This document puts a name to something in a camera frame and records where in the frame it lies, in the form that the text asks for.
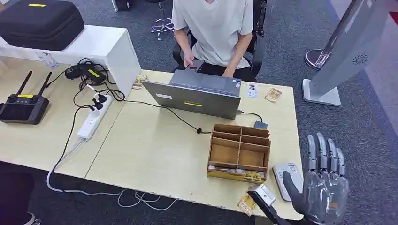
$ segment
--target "chair leg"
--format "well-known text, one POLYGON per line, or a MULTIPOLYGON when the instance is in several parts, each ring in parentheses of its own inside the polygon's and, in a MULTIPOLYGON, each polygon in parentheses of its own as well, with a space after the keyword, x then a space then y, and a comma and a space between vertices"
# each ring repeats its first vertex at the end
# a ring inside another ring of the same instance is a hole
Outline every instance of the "chair leg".
POLYGON ((161 2, 159 2, 159 10, 161 12, 162 17, 161 19, 155 21, 155 23, 152 26, 151 33, 158 32, 158 40, 162 40, 161 33, 174 30, 174 25, 171 22, 170 18, 165 18, 164 9, 161 2))

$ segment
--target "laptop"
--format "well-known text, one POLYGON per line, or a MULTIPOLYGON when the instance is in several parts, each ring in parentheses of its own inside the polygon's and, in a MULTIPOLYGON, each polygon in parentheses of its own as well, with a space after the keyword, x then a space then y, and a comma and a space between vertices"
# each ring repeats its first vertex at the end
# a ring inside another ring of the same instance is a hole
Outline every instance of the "laptop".
POLYGON ((236 117, 240 103, 239 95, 219 93, 219 90, 212 92, 200 90, 197 87, 192 88, 145 80, 141 80, 141 83, 156 102, 165 107, 233 120, 236 117))
POLYGON ((240 79, 201 74, 187 68, 186 70, 176 70, 170 85, 238 97, 241 82, 240 79))

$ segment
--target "black carrying case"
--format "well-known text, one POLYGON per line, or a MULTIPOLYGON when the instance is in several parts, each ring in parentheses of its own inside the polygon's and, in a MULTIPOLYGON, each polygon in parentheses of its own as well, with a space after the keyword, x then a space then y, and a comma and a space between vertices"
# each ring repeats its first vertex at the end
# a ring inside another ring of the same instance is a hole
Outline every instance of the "black carrying case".
POLYGON ((10 45, 61 51, 84 29, 69 1, 20 0, 0 12, 0 36, 10 45))

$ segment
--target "black pants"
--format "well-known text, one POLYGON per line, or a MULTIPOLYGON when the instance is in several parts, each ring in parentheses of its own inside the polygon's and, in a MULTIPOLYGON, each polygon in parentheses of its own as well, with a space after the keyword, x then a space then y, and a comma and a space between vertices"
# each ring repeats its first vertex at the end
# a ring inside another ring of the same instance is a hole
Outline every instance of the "black pants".
POLYGON ((0 174, 0 225, 23 225, 31 219, 28 206, 34 186, 28 173, 0 174))
MULTIPOLYGON (((176 69, 185 70, 185 67, 183 65, 179 65, 174 70, 176 70, 176 69)), ((226 69, 226 67, 212 65, 212 64, 204 62, 202 64, 202 66, 200 67, 200 69, 198 70, 198 72, 202 73, 202 74, 222 76, 225 69, 226 69)), ((256 78, 252 75, 252 72, 250 71, 250 67, 236 69, 235 73, 234 73, 234 78, 241 79, 242 81, 257 82, 256 78)))

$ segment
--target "prosthetic hand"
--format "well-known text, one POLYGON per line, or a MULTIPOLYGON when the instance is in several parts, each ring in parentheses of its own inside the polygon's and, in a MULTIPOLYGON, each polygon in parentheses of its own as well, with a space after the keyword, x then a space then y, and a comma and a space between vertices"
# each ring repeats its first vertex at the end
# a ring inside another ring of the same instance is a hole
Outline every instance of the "prosthetic hand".
POLYGON ((303 193, 296 189, 286 171, 283 172, 283 183, 294 210, 304 215, 303 220, 322 225, 337 224, 344 215, 349 188, 344 177, 344 155, 332 139, 328 139, 327 148, 323 135, 317 133, 316 137, 317 143, 312 136, 308 136, 309 168, 304 175, 303 193))

